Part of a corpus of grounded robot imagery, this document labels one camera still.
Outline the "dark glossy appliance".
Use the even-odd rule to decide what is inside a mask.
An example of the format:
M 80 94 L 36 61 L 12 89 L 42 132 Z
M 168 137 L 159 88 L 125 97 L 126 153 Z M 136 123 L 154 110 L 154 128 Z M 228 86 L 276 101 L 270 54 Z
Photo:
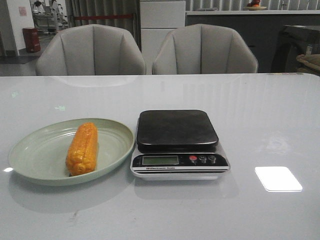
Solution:
M 320 27 L 318 25 L 285 25 L 279 32 L 276 51 L 271 64 L 272 73 L 297 71 L 299 55 L 320 53 Z

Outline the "white drawer cabinet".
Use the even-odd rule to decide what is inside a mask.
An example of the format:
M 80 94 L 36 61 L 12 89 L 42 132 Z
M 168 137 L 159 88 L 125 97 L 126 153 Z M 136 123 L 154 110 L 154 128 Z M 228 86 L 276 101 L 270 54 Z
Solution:
M 139 10 L 141 53 L 146 64 L 146 73 L 150 75 L 152 63 L 167 33 L 185 26 L 186 2 L 141 0 Z

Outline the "fruit bowl on counter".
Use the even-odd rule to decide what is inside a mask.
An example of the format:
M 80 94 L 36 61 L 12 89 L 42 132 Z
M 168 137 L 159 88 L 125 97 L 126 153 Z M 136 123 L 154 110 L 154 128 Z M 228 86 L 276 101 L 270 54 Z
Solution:
M 265 10 L 266 8 L 266 6 L 261 6 L 261 0 L 251 0 L 243 7 L 244 10 L 248 11 L 261 11 Z

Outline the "red trash bin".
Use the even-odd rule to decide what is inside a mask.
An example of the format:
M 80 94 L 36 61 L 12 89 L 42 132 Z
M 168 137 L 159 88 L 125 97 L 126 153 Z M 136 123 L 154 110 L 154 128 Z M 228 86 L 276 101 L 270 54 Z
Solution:
M 27 53 L 36 53 L 41 50 L 38 30 L 35 27 L 22 29 L 25 48 Z

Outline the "light green plate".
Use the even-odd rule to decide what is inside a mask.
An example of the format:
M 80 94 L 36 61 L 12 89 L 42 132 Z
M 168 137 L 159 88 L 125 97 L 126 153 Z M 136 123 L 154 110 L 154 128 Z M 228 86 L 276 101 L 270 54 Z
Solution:
M 78 127 L 92 122 L 97 127 L 97 164 L 92 172 L 70 176 L 66 166 L 68 148 Z M 10 151 L 13 170 L 29 182 L 45 186 L 70 186 L 102 177 L 132 155 L 134 133 L 123 123 L 102 118 L 58 122 L 34 131 Z

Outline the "beige cushion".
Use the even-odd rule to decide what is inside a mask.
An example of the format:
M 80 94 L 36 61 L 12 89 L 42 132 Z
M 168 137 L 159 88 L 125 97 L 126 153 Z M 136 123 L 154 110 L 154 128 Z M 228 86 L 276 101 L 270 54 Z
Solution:
M 298 55 L 296 57 L 299 67 L 297 68 L 298 73 L 307 73 L 313 75 L 320 75 L 320 55 L 319 54 L 308 54 Z

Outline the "orange corn cob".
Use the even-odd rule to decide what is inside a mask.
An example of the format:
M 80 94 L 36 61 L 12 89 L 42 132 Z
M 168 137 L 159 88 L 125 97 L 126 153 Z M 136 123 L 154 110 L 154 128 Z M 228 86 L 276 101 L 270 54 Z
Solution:
M 98 129 L 93 122 L 85 122 L 75 132 L 68 148 L 65 165 L 71 176 L 93 172 L 97 165 Z

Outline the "silver black kitchen scale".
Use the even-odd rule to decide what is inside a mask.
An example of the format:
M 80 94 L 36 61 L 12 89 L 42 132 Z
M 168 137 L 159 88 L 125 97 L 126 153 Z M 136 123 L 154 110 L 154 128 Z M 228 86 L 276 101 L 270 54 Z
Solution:
M 130 170 L 146 181 L 215 180 L 230 163 L 206 112 L 146 110 L 136 126 Z

